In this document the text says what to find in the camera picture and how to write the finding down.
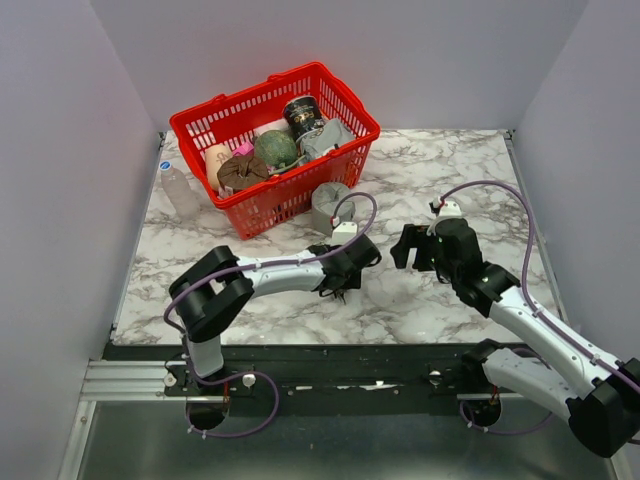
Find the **brass padlock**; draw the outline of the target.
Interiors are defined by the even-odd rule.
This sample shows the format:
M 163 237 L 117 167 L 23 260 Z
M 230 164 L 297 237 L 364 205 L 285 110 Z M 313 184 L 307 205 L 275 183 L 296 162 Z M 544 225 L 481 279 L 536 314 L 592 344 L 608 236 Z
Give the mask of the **brass padlock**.
M 329 251 L 329 247 L 326 244 L 314 244 L 311 245 L 308 250 L 316 256 L 323 255 Z

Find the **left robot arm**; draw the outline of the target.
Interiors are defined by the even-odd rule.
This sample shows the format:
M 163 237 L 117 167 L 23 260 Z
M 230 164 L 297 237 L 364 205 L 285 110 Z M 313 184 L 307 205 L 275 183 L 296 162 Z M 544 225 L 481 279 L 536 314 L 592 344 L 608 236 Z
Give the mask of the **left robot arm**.
M 319 295 L 358 289 L 361 273 L 381 261 L 364 234 L 344 245 L 316 244 L 285 257 L 240 257 L 227 246 L 212 249 L 169 287 L 169 311 L 181 319 L 192 366 L 187 382 L 201 395 L 222 380 L 221 334 L 249 300 L 287 291 Z

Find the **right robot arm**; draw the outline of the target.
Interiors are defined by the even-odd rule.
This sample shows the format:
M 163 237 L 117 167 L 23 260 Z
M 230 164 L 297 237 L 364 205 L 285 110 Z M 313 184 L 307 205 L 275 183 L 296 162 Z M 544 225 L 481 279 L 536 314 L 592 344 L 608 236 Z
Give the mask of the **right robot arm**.
M 459 370 L 467 389 L 480 392 L 492 384 L 522 395 L 565 421 L 583 446 L 603 458 L 638 434 L 638 359 L 617 359 L 527 300 L 522 282 L 483 259 L 466 220 L 407 224 L 391 256 L 399 269 L 434 272 L 465 305 L 534 350 L 535 357 L 524 358 L 495 341 L 482 341 Z

